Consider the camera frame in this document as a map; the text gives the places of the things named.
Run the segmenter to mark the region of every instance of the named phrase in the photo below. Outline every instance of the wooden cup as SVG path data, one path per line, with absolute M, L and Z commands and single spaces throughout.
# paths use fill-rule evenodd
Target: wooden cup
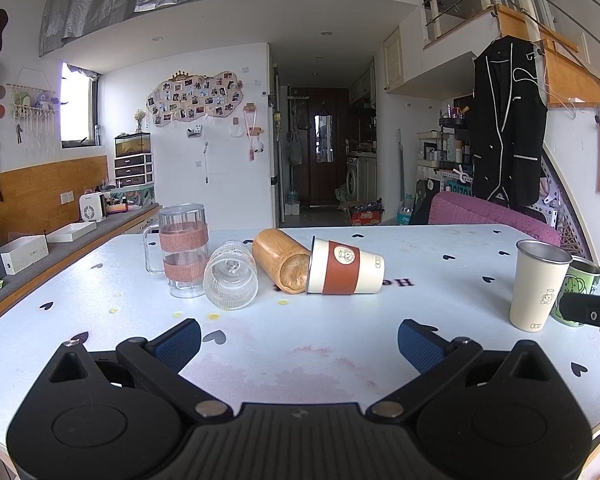
M 255 237 L 251 254 L 273 282 L 287 294 L 306 290 L 309 251 L 279 229 L 265 229 Z

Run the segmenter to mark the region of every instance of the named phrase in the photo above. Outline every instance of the pink band on mug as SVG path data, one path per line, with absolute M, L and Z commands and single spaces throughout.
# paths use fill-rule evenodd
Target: pink band on mug
M 206 224 L 199 225 L 195 222 L 170 225 L 169 228 L 177 232 L 160 232 L 160 248 L 167 253 L 199 249 L 209 241 Z
M 171 265 L 164 263 L 164 275 L 174 282 L 197 282 L 205 275 L 206 261 L 187 265 Z

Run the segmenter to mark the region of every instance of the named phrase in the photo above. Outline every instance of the white table top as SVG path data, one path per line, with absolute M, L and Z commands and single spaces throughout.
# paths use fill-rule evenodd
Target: white table top
M 550 318 L 541 332 L 527 333 L 509 323 L 516 242 L 528 238 L 525 234 L 501 225 L 286 232 L 305 246 L 316 235 L 382 254 L 385 279 L 392 284 L 374 295 L 290 296 L 275 291 L 260 270 L 254 302 L 228 312 L 204 296 L 192 300 L 170 296 L 164 276 L 144 270 L 141 235 L 118 236 L 0 318 L 0 446 L 5 446 L 17 407 L 62 341 L 88 332 L 88 350 L 111 350 L 128 337 L 150 340 L 186 317 L 198 320 L 203 336 L 221 330 L 226 342 L 203 342 L 181 375 L 236 412 L 246 401 L 353 400 L 365 410 L 418 375 L 397 346 L 400 323 L 413 318 L 437 327 L 437 334 L 447 340 L 468 336 L 487 350 L 509 350 L 520 339 L 538 341 L 592 427 L 600 422 L 598 330 L 570 328 Z M 209 248 L 256 234 L 211 232 Z M 151 236 L 157 241 L 157 235 Z M 152 251 L 160 258 L 159 244 Z M 444 259 L 445 254 L 455 259 Z M 494 280 L 488 283 L 483 277 Z M 288 303 L 279 304 L 280 300 Z M 50 302 L 47 310 L 41 308 Z M 112 308 L 119 310 L 112 314 Z M 174 317 L 176 312 L 182 316 Z M 211 314 L 218 318 L 210 319 Z M 576 377 L 572 362 L 588 371 Z

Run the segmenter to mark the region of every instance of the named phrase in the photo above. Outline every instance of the white box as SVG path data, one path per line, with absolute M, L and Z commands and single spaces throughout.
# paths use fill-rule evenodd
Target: white box
M 96 228 L 97 222 L 78 222 L 75 224 L 65 225 L 51 234 L 46 236 L 46 241 L 52 244 L 59 242 L 73 242 L 82 235 L 93 231 Z
M 16 274 L 48 254 L 44 235 L 23 236 L 0 248 L 7 274 Z

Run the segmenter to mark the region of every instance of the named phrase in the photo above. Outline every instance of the green can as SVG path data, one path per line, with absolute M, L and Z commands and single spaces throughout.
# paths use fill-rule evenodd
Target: green can
M 600 267 L 595 263 L 574 256 L 567 275 L 564 277 L 560 293 L 551 309 L 551 317 L 568 326 L 582 326 L 582 323 L 564 319 L 560 313 L 560 298 L 565 292 L 577 292 L 578 294 L 595 294 L 600 283 Z

